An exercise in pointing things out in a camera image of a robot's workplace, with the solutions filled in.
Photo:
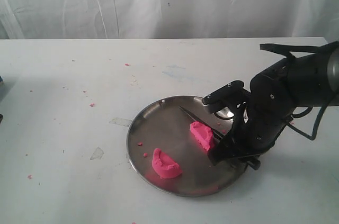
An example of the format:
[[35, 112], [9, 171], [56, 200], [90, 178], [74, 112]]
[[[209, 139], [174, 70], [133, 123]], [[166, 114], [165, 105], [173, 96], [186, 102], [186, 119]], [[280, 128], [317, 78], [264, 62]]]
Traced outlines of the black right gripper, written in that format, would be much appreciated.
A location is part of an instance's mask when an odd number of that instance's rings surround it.
[[246, 163], [254, 170], [260, 168], [261, 162], [258, 160], [261, 153], [246, 145], [244, 135], [245, 125], [243, 114], [249, 101], [250, 93], [244, 91], [246, 100], [237, 105], [237, 108], [231, 110], [233, 114], [233, 123], [231, 129], [220, 139], [220, 141], [208, 151], [208, 158], [213, 165], [217, 165], [223, 160], [238, 160]]

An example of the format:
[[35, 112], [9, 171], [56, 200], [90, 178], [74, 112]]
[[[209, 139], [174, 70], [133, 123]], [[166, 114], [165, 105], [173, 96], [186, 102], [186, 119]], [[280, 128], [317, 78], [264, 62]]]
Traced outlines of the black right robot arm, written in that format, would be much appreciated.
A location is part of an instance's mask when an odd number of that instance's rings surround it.
[[202, 99], [209, 113], [226, 108], [233, 114], [230, 131], [208, 150], [213, 164], [238, 159], [258, 169], [258, 157], [274, 146], [293, 119], [319, 108], [307, 136], [312, 141], [325, 110], [338, 106], [338, 42], [320, 47], [265, 43], [260, 49], [282, 59], [253, 77], [249, 90], [236, 80]]

